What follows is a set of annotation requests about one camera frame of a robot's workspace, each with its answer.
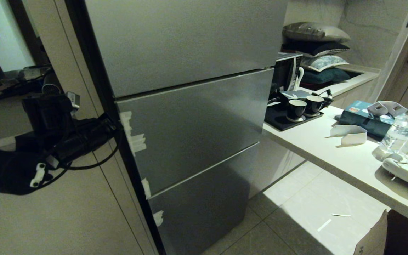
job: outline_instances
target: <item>mirror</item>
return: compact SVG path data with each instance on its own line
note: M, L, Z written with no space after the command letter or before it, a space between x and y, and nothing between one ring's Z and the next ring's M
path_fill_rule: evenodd
M0 139L32 130L22 99L55 76L25 1L0 0Z

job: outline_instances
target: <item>white countertop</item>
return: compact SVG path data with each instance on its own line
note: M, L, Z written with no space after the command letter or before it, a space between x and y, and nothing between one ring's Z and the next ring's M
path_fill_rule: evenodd
M323 89L319 90L310 90L310 89L305 89L304 87L299 87L298 90L304 90L308 93L315 92L317 94L321 94L322 92L326 91L327 89L331 89L331 92L333 96L340 95L344 92L347 92L351 89L354 89L366 82L369 82L379 76L380 70L379 69L374 69L374 68L367 68L367 67L362 67L362 66L357 66L357 65L340 65L337 68L345 70L345 71L351 71L351 72L356 72L356 73L362 73L361 75L358 75L356 77L353 77L350 80L340 82L338 84L333 84L330 86L327 86Z
M342 147L341 137L329 137L336 123L333 117L342 109L330 106L322 112L324 116L283 132L264 123L262 134L408 218L408 183L398 178L391 181L382 163L371 155L377 142Z

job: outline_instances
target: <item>refrigerator door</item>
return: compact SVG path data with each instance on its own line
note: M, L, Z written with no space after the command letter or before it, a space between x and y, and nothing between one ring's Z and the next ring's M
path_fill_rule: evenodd
M149 200L167 254L198 255L243 220L256 147Z
M285 0L86 0L115 97L269 67Z
M259 140L273 69L118 101L151 194Z

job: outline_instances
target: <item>mug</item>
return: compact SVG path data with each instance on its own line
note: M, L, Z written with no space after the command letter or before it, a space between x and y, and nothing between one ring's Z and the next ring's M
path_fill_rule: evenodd
M288 114L286 115L286 118L288 119L288 121L292 121L292 122L303 121L304 118L302 118L301 116L303 115L305 108L306 108L306 103L304 101L289 100Z
M320 113L319 111L324 106L324 99L319 96L307 96L306 97L306 109L305 109L305 116L313 117L318 116Z

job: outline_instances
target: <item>refrigerator drawer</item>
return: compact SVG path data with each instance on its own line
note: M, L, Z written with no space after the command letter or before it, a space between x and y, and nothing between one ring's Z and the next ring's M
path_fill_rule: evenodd
M149 200L167 254L198 255L245 215L257 146Z
M287 4L86 0L115 97L274 65Z
M151 194L256 143L273 69L117 102Z

